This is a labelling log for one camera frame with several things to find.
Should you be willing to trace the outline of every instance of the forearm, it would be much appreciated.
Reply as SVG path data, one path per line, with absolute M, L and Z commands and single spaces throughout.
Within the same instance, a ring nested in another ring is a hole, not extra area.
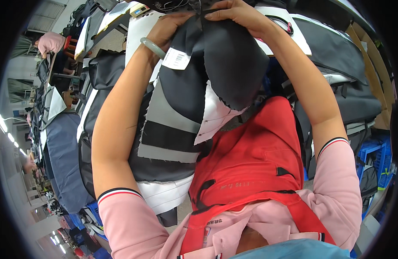
M 334 93 L 317 67 L 279 26 L 269 20 L 266 28 L 262 40 L 287 74 L 311 124 L 340 116 Z
M 315 156 L 334 137 L 347 138 L 336 97 L 325 77 L 279 26 L 267 19 L 262 40 L 291 81 L 312 126 Z
M 137 189 L 128 165 L 133 145 L 140 104 L 158 58 L 144 45 L 140 45 L 114 88 L 104 101 L 94 126 L 92 139 L 93 179 L 96 194 L 113 188 L 117 182 Z M 105 178 L 105 167 L 108 170 Z

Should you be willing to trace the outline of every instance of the pink sleeve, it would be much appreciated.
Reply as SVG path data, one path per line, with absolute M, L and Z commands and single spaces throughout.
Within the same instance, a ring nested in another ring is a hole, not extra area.
M 98 198 L 98 207 L 114 259 L 152 258 L 169 233 L 136 191 L 113 189 Z
M 38 50 L 39 52 L 41 52 L 42 55 L 46 52 L 46 47 L 44 46 L 44 43 L 41 40 L 38 43 Z
M 311 209 L 336 245 L 351 250 L 360 234 L 362 198 L 353 151 L 347 140 L 331 140 L 321 149 Z

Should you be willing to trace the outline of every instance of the striped sleeve trim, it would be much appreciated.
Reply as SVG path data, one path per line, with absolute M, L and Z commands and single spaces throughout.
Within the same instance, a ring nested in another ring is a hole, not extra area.
M 107 198 L 109 196 L 112 196 L 112 195 L 116 195 L 116 194 L 131 194 L 131 195 L 136 195 L 136 196 L 138 196 L 138 197 L 143 199 L 141 194 L 138 193 L 137 191 L 134 191 L 133 189 L 129 189 L 129 188 L 114 188 L 114 189 L 110 189 L 108 191 L 103 192 L 98 197 L 98 199 L 97 199 L 98 206 L 105 198 Z
M 346 142 L 348 145 L 350 145 L 350 143 L 347 141 L 347 139 L 343 138 L 343 137 L 335 137 L 331 140 L 329 140 L 324 146 L 323 148 L 321 148 L 320 153 L 318 154 L 318 159 L 320 159 L 321 154 L 324 152 L 324 150 L 326 150 L 327 147 L 331 146 L 331 144 L 336 143 L 336 142 Z

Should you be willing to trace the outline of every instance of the white tag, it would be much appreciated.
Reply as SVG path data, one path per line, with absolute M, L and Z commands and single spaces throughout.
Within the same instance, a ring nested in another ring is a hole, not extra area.
M 186 53 L 170 48 L 166 53 L 162 65 L 171 69 L 185 70 L 189 61 L 190 56 Z

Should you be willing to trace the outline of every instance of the pink clothing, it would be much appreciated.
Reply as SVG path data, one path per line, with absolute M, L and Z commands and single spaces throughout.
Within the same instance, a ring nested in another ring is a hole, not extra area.
M 47 32 L 39 39 L 38 49 L 41 54 L 53 51 L 58 53 L 64 48 L 65 37 L 55 32 Z
M 336 245 L 352 249 L 360 233 L 362 199 L 356 164 L 346 140 L 334 140 L 320 152 L 314 192 L 297 191 L 326 227 Z M 153 210 L 131 190 L 113 190 L 99 197 L 99 213 L 114 259 L 176 258 L 186 234 L 187 215 L 169 236 Z M 258 231 L 272 245 L 290 239 L 318 239 L 319 234 L 299 231 L 283 204 L 270 200 L 246 205 L 239 212 L 225 211 L 209 221 L 203 248 L 185 258 L 233 256 L 245 226 Z

